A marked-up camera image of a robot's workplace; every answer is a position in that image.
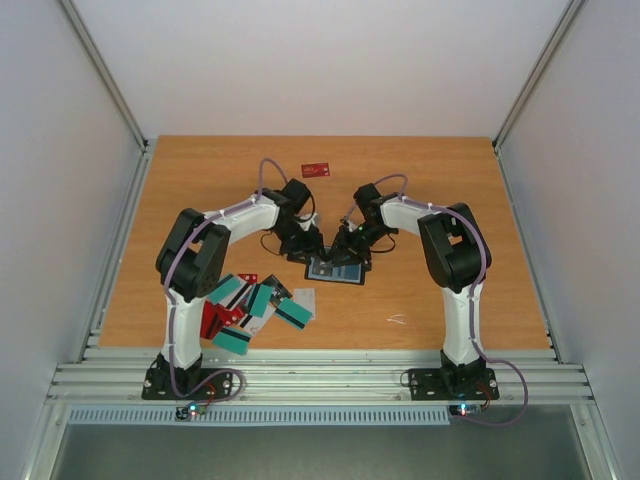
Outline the black card in pile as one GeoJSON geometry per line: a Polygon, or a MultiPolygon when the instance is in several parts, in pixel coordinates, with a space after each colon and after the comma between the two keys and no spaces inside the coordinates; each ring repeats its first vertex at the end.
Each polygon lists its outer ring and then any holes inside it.
{"type": "Polygon", "coordinates": [[[284,286],[284,284],[273,274],[266,277],[262,282],[262,285],[266,285],[272,289],[270,296],[270,302],[274,305],[278,305],[283,299],[291,299],[292,293],[284,286]]]}

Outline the small red card top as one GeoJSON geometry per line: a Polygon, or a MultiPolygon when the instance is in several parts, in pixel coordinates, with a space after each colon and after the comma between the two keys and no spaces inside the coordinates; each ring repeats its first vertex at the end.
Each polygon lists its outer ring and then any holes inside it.
{"type": "Polygon", "coordinates": [[[256,284],[258,282],[257,274],[238,274],[238,277],[248,284],[256,284]]]}

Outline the teal card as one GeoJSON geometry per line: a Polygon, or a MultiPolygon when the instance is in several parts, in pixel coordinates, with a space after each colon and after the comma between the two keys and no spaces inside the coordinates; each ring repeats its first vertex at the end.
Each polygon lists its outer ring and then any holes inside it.
{"type": "Polygon", "coordinates": [[[263,317],[270,303],[273,288],[269,285],[255,284],[246,303],[247,312],[253,317],[263,317]]]}
{"type": "Polygon", "coordinates": [[[290,298],[283,298],[275,309],[275,315],[298,330],[303,330],[313,314],[290,298]]]}
{"type": "Polygon", "coordinates": [[[228,274],[223,277],[214,290],[207,295],[208,300],[212,304],[221,304],[225,298],[234,296],[239,291],[245,282],[233,274],[228,274]]]}
{"type": "Polygon", "coordinates": [[[224,327],[213,338],[212,343],[220,349],[244,356],[248,352],[251,336],[234,328],[224,327]]]}

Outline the left controller board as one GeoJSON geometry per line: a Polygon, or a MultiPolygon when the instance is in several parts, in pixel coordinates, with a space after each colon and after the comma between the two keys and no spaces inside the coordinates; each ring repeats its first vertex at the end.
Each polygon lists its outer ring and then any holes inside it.
{"type": "Polygon", "coordinates": [[[178,421],[191,421],[199,416],[205,415],[207,407],[200,404],[191,404],[185,407],[177,407],[175,418],[178,421]]]}

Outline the black leather card holder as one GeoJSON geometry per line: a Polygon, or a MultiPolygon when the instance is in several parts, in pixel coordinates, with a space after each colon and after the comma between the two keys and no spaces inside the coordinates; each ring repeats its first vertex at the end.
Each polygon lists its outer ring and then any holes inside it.
{"type": "Polygon", "coordinates": [[[311,281],[363,285],[367,270],[362,264],[334,266],[330,261],[312,257],[306,265],[304,278],[311,281]]]}

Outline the black vip card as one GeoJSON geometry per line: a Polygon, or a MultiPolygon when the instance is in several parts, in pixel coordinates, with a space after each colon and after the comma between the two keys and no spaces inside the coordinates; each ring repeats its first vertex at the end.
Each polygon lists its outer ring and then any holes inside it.
{"type": "Polygon", "coordinates": [[[329,281],[334,277],[334,266],[331,261],[315,257],[309,265],[308,275],[311,279],[329,281]]]}

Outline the red card far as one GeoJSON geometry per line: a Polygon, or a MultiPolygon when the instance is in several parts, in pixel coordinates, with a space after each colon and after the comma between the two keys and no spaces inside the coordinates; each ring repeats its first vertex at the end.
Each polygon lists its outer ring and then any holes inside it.
{"type": "Polygon", "coordinates": [[[303,178],[328,177],[330,167],[327,162],[302,164],[301,174],[303,178]]]}

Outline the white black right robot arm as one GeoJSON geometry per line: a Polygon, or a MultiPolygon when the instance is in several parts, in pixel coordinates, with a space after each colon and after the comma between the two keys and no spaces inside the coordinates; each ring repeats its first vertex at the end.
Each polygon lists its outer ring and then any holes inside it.
{"type": "Polygon", "coordinates": [[[400,193],[382,195],[372,183],[354,193],[363,222],[344,219],[328,253],[335,266],[371,265],[374,244],[403,230],[418,236],[428,272],[443,294],[445,340],[441,372],[444,390],[463,396],[477,382],[470,366],[481,358],[479,301],[492,258],[470,207],[439,206],[400,193]]]}

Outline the teal card top left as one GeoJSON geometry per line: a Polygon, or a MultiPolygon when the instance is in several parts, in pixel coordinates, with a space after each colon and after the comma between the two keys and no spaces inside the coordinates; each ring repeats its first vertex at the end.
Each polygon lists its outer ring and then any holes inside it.
{"type": "Polygon", "coordinates": [[[208,300],[212,304],[221,304],[225,298],[234,296],[239,291],[245,282],[233,274],[228,274],[223,277],[214,290],[207,295],[208,300]]]}

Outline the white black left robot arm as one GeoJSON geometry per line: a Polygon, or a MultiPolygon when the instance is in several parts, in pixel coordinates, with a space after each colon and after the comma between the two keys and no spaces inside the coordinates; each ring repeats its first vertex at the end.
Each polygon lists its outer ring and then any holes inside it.
{"type": "Polygon", "coordinates": [[[202,375],[192,366],[201,358],[201,316],[205,297],[222,283],[228,247],[266,231],[280,240],[279,253],[287,260],[307,262],[324,249],[315,215],[301,215],[312,199],[311,190],[292,179],[280,190],[263,189],[222,210],[187,208],[178,215],[155,263],[167,299],[161,355],[171,368],[165,384],[177,397],[192,397],[200,389],[202,375]]]}

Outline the teal card front bottom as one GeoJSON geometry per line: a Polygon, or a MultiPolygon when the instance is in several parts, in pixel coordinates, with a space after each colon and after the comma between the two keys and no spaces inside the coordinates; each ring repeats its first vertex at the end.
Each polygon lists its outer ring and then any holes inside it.
{"type": "Polygon", "coordinates": [[[212,343],[220,349],[244,356],[248,352],[251,336],[234,328],[224,327],[213,338],[212,343]]]}

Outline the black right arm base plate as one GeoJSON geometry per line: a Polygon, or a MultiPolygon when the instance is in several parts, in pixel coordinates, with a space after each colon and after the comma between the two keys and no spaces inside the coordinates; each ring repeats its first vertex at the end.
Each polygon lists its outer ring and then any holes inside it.
{"type": "Polygon", "coordinates": [[[415,368],[406,371],[414,401],[498,400],[500,392],[495,372],[484,368],[462,376],[443,368],[415,368]]]}

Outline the blue card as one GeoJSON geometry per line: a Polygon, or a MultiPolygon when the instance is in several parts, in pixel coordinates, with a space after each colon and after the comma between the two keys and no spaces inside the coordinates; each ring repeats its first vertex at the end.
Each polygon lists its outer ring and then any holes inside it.
{"type": "Polygon", "coordinates": [[[345,265],[336,268],[337,280],[343,283],[360,284],[363,272],[360,265],[345,265]]]}

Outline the controller board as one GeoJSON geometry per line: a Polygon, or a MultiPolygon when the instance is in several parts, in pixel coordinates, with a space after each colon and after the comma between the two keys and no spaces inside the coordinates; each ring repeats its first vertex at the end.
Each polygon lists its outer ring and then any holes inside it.
{"type": "Polygon", "coordinates": [[[175,418],[178,421],[191,421],[199,416],[205,415],[207,407],[200,404],[191,404],[185,407],[177,407],[175,418]]]}
{"type": "Polygon", "coordinates": [[[449,413],[452,416],[458,416],[458,417],[469,417],[473,415],[478,415],[483,411],[484,411],[484,407],[476,404],[462,403],[459,405],[451,405],[449,407],[449,413]]]}

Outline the red card left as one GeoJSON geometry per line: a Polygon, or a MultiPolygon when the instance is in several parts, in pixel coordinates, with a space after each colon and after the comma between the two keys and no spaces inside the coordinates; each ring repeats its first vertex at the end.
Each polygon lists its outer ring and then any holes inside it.
{"type": "Polygon", "coordinates": [[[224,326],[224,320],[219,315],[218,306],[206,301],[202,311],[200,338],[212,340],[224,326]]]}

